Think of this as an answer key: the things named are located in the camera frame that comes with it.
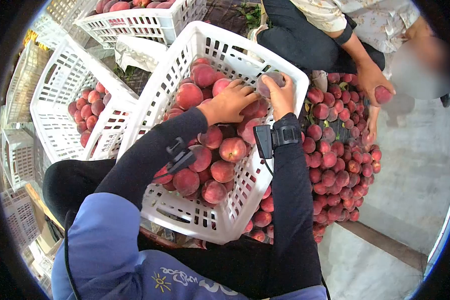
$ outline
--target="hand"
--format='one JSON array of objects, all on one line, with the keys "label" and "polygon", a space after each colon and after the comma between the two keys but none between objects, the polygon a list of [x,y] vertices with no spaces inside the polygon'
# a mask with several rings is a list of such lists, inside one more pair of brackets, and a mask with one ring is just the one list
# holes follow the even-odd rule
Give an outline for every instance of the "hand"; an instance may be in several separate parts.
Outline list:
[{"label": "hand", "polygon": [[285,79],[285,86],[279,87],[275,81],[267,75],[262,76],[263,83],[270,90],[270,102],[273,107],[273,118],[275,121],[280,120],[289,112],[293,113],[293,81],[285,73],[280,73]]},{"label": "hand", "polygon": [[207,118],[208,126],[216,123],[240,123],[243,116],[242,109],[260,99],[260,95],[253,93],[251,86],[242,86],[240,79],[236,79],[225,87],[221,93],[211,101],[202,103],[197,108]]},{"label": "hand", "polygon": [[380,68],[371,58],[357,64],[356,69],[359,88],[370,99],[371,105],[380,107],[380,104],[375,99],[375,88],[378,86],[384,86],[392,95],[396,94],[394,86],[385,78]]}]

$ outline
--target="peach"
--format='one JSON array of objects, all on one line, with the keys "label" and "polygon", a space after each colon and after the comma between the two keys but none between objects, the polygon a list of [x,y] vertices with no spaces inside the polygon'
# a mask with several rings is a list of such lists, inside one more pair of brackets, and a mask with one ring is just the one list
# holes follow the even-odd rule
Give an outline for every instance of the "peach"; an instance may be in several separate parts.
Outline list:
[{"label": "peach", "polygon": [[380,161],[382,159],[382,152],[379,149],[374,149],[372,150],[371,156],[373,160]]},{"label": "peach", "polygon": [[355,92],[355,91],[350,92],[350,100],[352,100],[352,102],[357,103],[359,101],[359,99],[360,99],[360,97],[357,92]]},{"label": "peach", "polygon": [[346,104],[346,108],[348,108],[348,110],[353,113],[357,110],[357,105],[355,104],[355,102],[350,101]]},{"label": "peach", "polygon": [[191,69],[190,78],[198,87],[203,88],[214,84],[215,73],[216,71],[209,64],[202,63]]},{"label": "peach", "polygon": [[266,72],[258,77],[257,80],[257,93],[264,96],[265,98],[270,99],[270,90],[268,87],[264,84],[262,81],[262,77],[264,75],[269,76],[279,87],[285,87],[285,79],[279,72],[273,71],[273,72]]},{"label": "peach", "polygon": [[175,188],[175,186],[173,186],[173,182],[172,181],[169,181],[169,182],[167,182],[167,183],[163,183],[162,184],[162,187],[164,188],[164,189],[166,189],[167,191],[169,191],[169,192],[173,192],[173,191],[176,191],[177,189]]},{"label": "peach", "polygon": [[332,127],[325,127],[322,131],[321,138],[328,143],[335,141],[336,135],[334,129]]},{"label": "peach", "polygon": [[[162,176],[167,174],[167,165],[164,165],[160,170],[158,170],[155,175],[153,176],[153,178],[158,177],[158,176]],[[152,183],[158,183],[158,184],[164,184],[164,183],[169,183],[171,182],[173,179],[173,175],[167,175],[158,179],[154,179],[152,180]]]},{"label": "peach", "polygon": [[224,139],[220,145],[219,152],[223,160],[230,161],[232,163],[239,162],[248,154],[247,146],[240,137]]},{"label": "peach", "polygon": [[358,151],[354,151],[352,153],[352,159],[354,161],[356,161],[357,163],[361,164],[362,163],[362,153],[360,153]]},{"label": "peach", "polygon": [[217,204],[227,198],[227,189],[222,183],[213,179],[208,180],[201,189],[201,196],[210,204]]},{"label": "peach", "polygon": [[267,189],[265,190],[265,193],[263,194],[262,199],[267,198],[268,196],[270,196],[271,193],[272,193],[272,187],[269,185],[267,187]]},{"label": "peach", "polygon": [[306,137],[302,144],[303,152],[312,153],[315,151],[315,141],[311,137]]},{"label": "peach", "polygon": [[311,87],[306,93],[306,97],[310,100],[311,103],[318,104],[324,100],[324,93],[321,89]]},{"label": "peach", "polygon": [[328,106],[323,103],[318,103],[313,107],[313,116],[325,120],[328,117]]},{"label": "peach", "polygon": [[325,195],[325,193],[327,192],[327,187],[321,182],[315,183],[313,185],[313,191],[318,195]]},{"label": "peach", "polygon": [[250,232],[250,231],[252,231],[252,229],[253,229],[253,222],[252,222],[252,220],[250,220],[250,221],[248,221],[248,223],[245,226],[245,229],[243,230],[242,233]]},{"label": "peach", "polygon": [[256,142],[255,135],[253,135],[253,127],[261,124],[262,122],[259,118],[245,119],[238,125],[237,133],[243,138],[244,141],[254,145]]},{"label": "peach", "polygon": [[350,135],[353,136],[354,139],[358,138],[360,135],[360,129],[356,126],[352,127],[352,129],[350,129]]},{"label": "peach", "polygon": [[82,134],[85,130],[87,130],[87,123],[84,122],[84,121],[78,122],[77,123],[77,131],[78,131],[78,133]]},{"label": "peach", "polygon": [[350,221],[357,222],[360,218],[360,212],[357,208],[350,213]]},{"label": "peach", "polygon": [[68,105],[68,113],[73,116],[75,114],[75,111],[77,110],[77,101],[70,102],[70,104]]},{"label": "peach", "polygon": [[337,110],[337,115],[344,110],[344,103],[340,99],[335,100],[333,107]]},{"label": "peach", "polygon": [[355,199],[354,205],[355,205],[356,207],[360,207],[360,206],[362,206],[362,204],[363,204],[363,197],[360,197],[360,198],[358,198],[358,199]]},{"label": "peach", "polygon": [[214,94],[210,88],[202,89],[201,93],[203,95],[203,99],[212,99],[214,97]]},{"label": "peach", "polygon": [[335,173],[345,170],[345,161],[337,158],[337,162],[331,167],[331,170]]},{"label": "peach", "polygon": [[258,106],[258,111],[256,113],[254,113],[251,118],[263,118],[267,115],[268,112],[268,102],[265,98],[260,98],[258,100],[259,106]]},{"label": "peach", "polygon": [[85,148],[85,146],[87,146],[88,139],[90,139],[90,134],[91,134],[91,132],[89,130],[85,130],[84,132],[81,133],[80,144],[83,148]]},{"label": "peach", "polygon": [[209,149],[217,149],[222,144],[223,135],[218,126],[211,125],[208,127],[206,133],[199,133],[197,138],[200,144],[205,147]]},{"label": "peach", "polygon": [[338,118],[340,120],[342,120],[343,122],[347,121],[348,119],[350,119],[350,111],[348,110],[348,108],[344,108],[342,110],[342,112],[340,112],[338,114]]},{"label": "peach", "polygon": [[75,120],[75,123],[80,123],[84,120],[84,117],[82,117],[82,112],[79,110],[76,110],[73,114],[73,119]]},{"label": "peach", "polygon": [[332,151],[323,154],[323,165],[326,168],[331,168],[337,163],[337,155]]},{"label": "peach", "polygon": [[90,104],[93,104],[98,99],[100,99],[100,93],[96,90],[93,90],[88,94],[88,102],[90,102]]},{"label": "peach", "polygon": [[335,183],[335,180],[335,172],[333,172],[332,170],[326,170],[321,175],[321,182],[326,187],[331,187]]},{"label": "peach", "polygon": [[212,179],[212,174],[210,173],[210,169],[205,169],[201,172],[198,172],[198,179],[200,181],[200,184],[204,184],[209,179]]},{"label": "peach", "polygon": [[80,115],[81,115],[81,117],[82,117],[84,120],[87,120],[88,117],[90,117],[91,115],[93,115],[93,112],[92,112],[92,105],[90,105],[90,104],[85,105],[85,106],[81,109]]},{"label": "peach", "polygon": [[259,211],[253,214],[253,224],[257,227],[265,227],[272,221],[272,215],[267,212]]},{"label": "peach", "polygon": [[327,91],[331,93],[335,99],[340,99],[340,97],[342,97],[342,89],[338,86],[338,84],[330,85]]},{"label": "peach", "polygon": [[371,164],[363,164],[362,165],[362,174],[365,177],[370,177],[372,176],[373,173],[373,168]]},{"label": "peach", "polygon": [[340,74],[339,73],[328,73],[327,79],[330,83],[336,84],[340,81]]},{"label": "peach", "polygon": [[355,92],[348,92],[347,90],[342,91],[342,97],[340,97],[340,99],[342,99],[343,104],[347,104],[348,102],[350,102],[352,93],[355,93]]},{"label": "peach", "polygon": [[265,233],[263,231],[261,231],[260,229],[256,229],[256,230],[250,232],[250,237],[252,239],[259,241],[260,243],[263,243],[265,240]]},{"label": "peach", "polygon": [[194,172],[202,172],[208,168],[212,161],[212,152],[203,145],[193,145],[188,147],[195,156],[195,162],[188,166]]},{"label": "peach", "polygon": [[93,88],[91,87],[86,87],[81,91],[81,97],[85,100],[88,100],[88,95],[90,94],[90,92],[93,91]]},{"label": "peach", "polygon": [[322,163],[322,154],[320,152],[313,152],[310,154],[310,168],[318,168]]},{"label": "peach", "polygon": [[85,100],[85,98],[78,98],[77,99],[77,109],[79,110],[79,111],[81,111],[82,110],[82,108],[84,108],[84,106],[85,105],[87,105],[88,103],[87,103],[87,100]]},{"label": "peach", "polygon": [[317,168],[311,168],[308,175],[311,183],[319,183],[322,180],[322,172]]},{"label": "peach", "polygon": [[95,90],[99,93],[105,93],[105,87],[100,82],[97,82],[97,85],[95,86]]},{"label": "peach", "polygon": [[322,129],[317,124],[312,124],[306,129],[306,135],[318,141],[322,137]]},{"label": "peach", "polygon": [[392,94],[383,85],[379,85],[375,88],[375,99],[378,104],[382,105],[388,103],[392,97]]},{"label": "peach", "polygon": [[204,94],[200,87],[193,83],[184,83],[178,88],[176,102],[183,110],[199,105],[204,100]]},{"label": "peach", "polygon": [[87,121],[86,121],[86,125],[87,125],[88,130],[92,131],[94,129],[95,124],[97,123],[97,121],[98,121],[98,117],[97,116],[90,116],[90,117],[88,117]]},{"label": "peach", "polygon": [[173,176],[173,185],[180,195],[190,196],[198,190],[200,178],[198,177],[197,172],[185,168],[178,171]]},{"label": "peach", "polygon": [[338,118],[338,111],[336,110],[335,107],[331,107],[328,110],[328,117],[327,117],[327,121],[328,122],[333,122]]},{"label": "peach", "polygon": [[210,167],[211,176],[219,183],[228,183],[235,176],[235,165],[225,160],[214,162]]},{"label": "peach", "polygon": [[107,106],[107,104],[108,104],[108,102],[110,102],[110,100],[112,99],[112,94],[111,93],[108,93],[108,94],[106,94],[104,97],[103,97],[103,104],[105,105],[105,106]]},{"label": "peach", "polygon": [[333,107],[334,104],[335,104],[335,97],[334,97],[334,95],[331,94],[331,93],[328,93],[328,92],[323,93],[323,101],[322,101],[322,103],[325,104],[326,106],[330,107],[330,108]]},{"label": "peach", "polygon": [[339,186],[339,187],[347,186],[348,183],[350,183],[350,176],[349,176],[348,172],[343,171],[343,170],[339,171],[337,173],[337,178],[336,178],[335,182],[337,183],[337,186]]},{"label": "peach", "polygon": [[260,107],[259,101],[258,100],[253,101],[252,103],[245,106],[245,108],[242,109],[242,111],[240,111],[240,114],[246,117],[253,116],[258,111],[259,107]]},{"label": "peach", "polygon": [[374,160],[372,162],[372,169],[373,169],[373,173],[375,173],[375,174],[380,173],[380,170],[382,169],[382,165],[380,164],[380,162]]},{"label": "peach", "polygon": [[348,188],[353,188],[360,182],[360,175],[352,172],[348,172],[348,175],[350,177],[350,180],[348,181],[348,184],[346,186]]},{"label": "peach", "polygon": [[268,196],[267,198],[260,201],[260,208],[267,213],[271,213],[274,211],[274,198],[272,196]]},{"label": "peach", "polygon": [[100,114],[102,113],[102,111],[105,109],[105,104],[103,103],[102,100],[98,99],[97,101],[95,101],[92,105],[91,105],[91,112],[95,115],[95,116],[100,116]]},{"label": "peach", "polygon": [[213,94],[213,96],[216,97],[219,93],[221,93],[224,88],[228,87],[230,82],[232,82],[232,80],[228,79],[228,78],[222,78],[222,79],[217,80],[213,84],[213,88],[211,90],[211,93]]}]

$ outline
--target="white plastic crate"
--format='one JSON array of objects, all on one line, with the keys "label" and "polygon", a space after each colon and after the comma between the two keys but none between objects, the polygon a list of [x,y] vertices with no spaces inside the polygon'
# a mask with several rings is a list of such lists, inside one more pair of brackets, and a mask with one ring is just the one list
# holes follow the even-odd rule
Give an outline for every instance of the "white plastic crate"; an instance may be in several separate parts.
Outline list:
[{"label": "white plastic crate", "polygon": [[37,42],[51,49],[56,49],[66,34],[79,45],[84,46],[90,36],[73,21],[82,12],[89,0],[52,0],[31,25],[31,30],[38,34]]},{"label": "white plastic crate", "polygon": [[[252,51],[264,62],[248,57],[234,47]],[[140,96],[143,104],[132,116],[130,124],[133,126],[129,125],[125,131],[119,159],[136,140],[162,122],[165,112],[175,103],[179,82],[189,76],[190,64],[198,57],[208,58],[216,70],[231,79],[240,78],[253,87],[256,86],[258,76],[266,70],[287,73],[294,81],[294,112],[299,114],[309,86],[306,74],[272,51],[244,37],[195,21],[180,33],[147,82]],[[274,123],[271,107],[262,123]],[[211,204],[187,200],[176,192],[168,192],[161,185],[150,184],[144,195],[141,215],[166,228],[201,240],[218,244],[236,240],[259,205],[272,176],[255,146],[246,158],[235,165],[235,172],[233,191],[228,193],[226,201],[213,208]]]},{"label": "white plastic crate", "polygon": [[[95,88],[97,81],[112,94],[112,99],[100,114],[83,148],[77,124],[68,113],[68,104],[80,98],[85,87]],[[51,163],[65,159],[111,159],[117,157],[123,131],[137,101],[138,95],[102,61],[66,36],[43,70],[30,112]]]},{"label": "white plastic crate", "polygon": [[35,178],[34,139],[23,129],[2,131],[3,171],[14,191]]},{"label": "white plastic crate", "polygon": [[29,41],[6,92],[6,124],[31,121],[30,102],[47,62],[48,52]]},{"label": "white plastic crate", "polygon": [[188,23],[202,20],[207,11],[206,0],[177,0],[169,9],[127,9],[85,17],[95,9],[96,3],[89,1],[75,24],[105,49],[115,47],[118,35],[171,45]]},{"label": "white plastic crate", "polygon": [[8,189],[0,193],[0,200],[8,228],[21,252],[40,234],[30,196],[25,188],[17,191]]}]

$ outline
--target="red peach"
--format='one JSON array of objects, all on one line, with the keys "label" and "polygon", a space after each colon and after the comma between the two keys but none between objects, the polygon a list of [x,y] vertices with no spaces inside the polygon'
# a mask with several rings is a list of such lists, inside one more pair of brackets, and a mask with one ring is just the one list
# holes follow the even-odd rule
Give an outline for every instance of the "red peach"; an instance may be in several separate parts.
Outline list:
[{"label": "red peach", "polygon": [[267,198],[260,201],[260,207],[264,212],[271,213],[274,211],[274,198],[268,196]]},{"label": "red peach", "polygon": [[173,177],[173,185],[182,196],[192,195],[200,186],[197,172],[189,168],[178,171]]},{"label": "red peach", "polygon": [[213,179],[207,181],[201,189],[201,196],[210,204],[217,204],[227,198],[227,189],[222,183]]},{"label": "red peach", "polygon": [[233,163],[239,162],[248,154],[247,146],[240,137],[224,139],[222,144],[220,145],[219,152],[223,160]]},{"label": "red peach", "polygon": [[315,151],[315,141],[311,137],[306,137],[302,144],[303,152],[312,153]]},{"label": "red peach", "polygon": [[267,212],[258,211],[253,214],[252,221],[257,227],[265,227],[272,221],[272,215]]},{"label": "red peach", "polygon": [[322,137],[322,129],[317,124],[312,124],[306,129],[306,135],[318,141]]},{"label": "red peach", "polygon": [[240,135],[244,141],[249,144],[255,144],[255,135],[253,135],[253,127],[261,125],[262,122],[259,118],[245,119],[243,120],[237,128],[237,133]]},{"label": "red peach", "polygon": [[328,117],[328,106],[323,103],[318,103],[313,107],[313,116],[325,120]]},{"label": "red peach", "polygon": [[214,162],[210,167],[210,172],[219,183],[228,183],[235,176],[235,165],[225,160]]},{"label": "red peach", "polygon": [[189,110],[197,106],[204,100],[204,94],[200,87],[193,83],[184,83],[178,88],[176,93],[176,102],[180,108]]},{"label": "red peach", "polygon": [[222,78],[222,79],[217,80],[213,84],[213,88],[211,90],[213,96],[216,97],[219,93],[221,93],[224,88],[228,87],[230,82],[232,82],[232,80],[228,79],[228,78]]},{"label": "red peach", "polygon": [[310,100],[311,103],[318,104],[324,100],[324,93],[321,89],[311,87],[306,93],[306,97]]}]

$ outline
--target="black wristband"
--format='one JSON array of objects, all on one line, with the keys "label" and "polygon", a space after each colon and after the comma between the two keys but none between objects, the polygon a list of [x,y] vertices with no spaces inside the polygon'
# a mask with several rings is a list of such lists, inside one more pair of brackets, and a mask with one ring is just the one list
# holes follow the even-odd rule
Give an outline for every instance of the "black wristband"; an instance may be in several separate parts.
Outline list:
[{"label": "black wristband", "polygon": [[353,29],[350,26],[350,24],[347,22],[345,29],[343,30],[342,34],[338,37],[334,38],[333,40],[338,45],[343,45],[348,42],[348,40],[352,37]]}]

